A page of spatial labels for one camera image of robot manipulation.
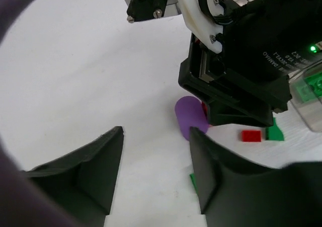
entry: purple curved edge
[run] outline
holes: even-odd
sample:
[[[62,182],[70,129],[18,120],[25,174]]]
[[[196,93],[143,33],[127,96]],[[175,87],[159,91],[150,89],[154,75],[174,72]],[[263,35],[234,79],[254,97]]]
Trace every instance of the purple curved edge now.
[[[201,102],[192,96],[185,96],[177,101],[175,106],[180,131],[186,140],[189,140],[190,127],[197,127],[207,133],[209,124],[203,112]]]

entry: purple object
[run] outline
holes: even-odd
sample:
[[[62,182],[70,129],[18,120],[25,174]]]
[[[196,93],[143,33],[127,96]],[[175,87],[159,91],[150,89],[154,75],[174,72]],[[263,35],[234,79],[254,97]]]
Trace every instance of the purple object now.
[[[186,140],[189,140],[190,127],[197,127],[207,133],[209,124],[203,112],[201,102],[192,96],[185,96],[177,101],[175,113],[180,131]]]

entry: white tabletop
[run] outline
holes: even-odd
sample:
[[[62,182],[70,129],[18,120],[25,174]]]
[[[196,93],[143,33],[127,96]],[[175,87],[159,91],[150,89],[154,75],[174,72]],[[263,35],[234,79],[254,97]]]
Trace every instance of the white tabletop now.
[[[174,105],[190,32],[182,17],[128,24],[123,0],[37,0],[0,48],[0,132],[25,170],[60,157],[116,125],[125,145],[106,226],[204,227],[190,183],[189,144]],[[214,140],[272,167],[322,159],[322,135],[296,112],[278,116],[285,142]]]

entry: green led light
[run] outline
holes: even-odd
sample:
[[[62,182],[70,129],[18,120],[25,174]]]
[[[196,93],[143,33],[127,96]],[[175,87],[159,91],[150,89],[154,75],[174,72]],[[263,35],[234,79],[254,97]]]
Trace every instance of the green led light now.
[[[315,52],[317,52],[317,48],[316,48],[316,47],[314,47],[314,46],[312,46],[310,49],[311,49],[311,51],[312,51],[312,52],[314,52],[314,53],[315,53]]]

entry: green piece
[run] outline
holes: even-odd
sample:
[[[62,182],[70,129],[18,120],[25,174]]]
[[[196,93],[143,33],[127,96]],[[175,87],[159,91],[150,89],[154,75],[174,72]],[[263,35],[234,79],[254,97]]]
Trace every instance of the green piece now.
[[[195,188],[195,191],[197,192],[197,183],[196,183],[196,178],[195,178],[195,175],[192,173],[189,175],[190,176],[190,179],[191,179],[191,182]]]
[[[308,102],[322,97],[322,72],[306,77],[304,81],[298,82],[296,90],[302,101]]]
[[[266,140],[277,140],[284,141],[284,134],[281,129],[276,124],[276,119],[274,118],[274,125],[266,128]]]

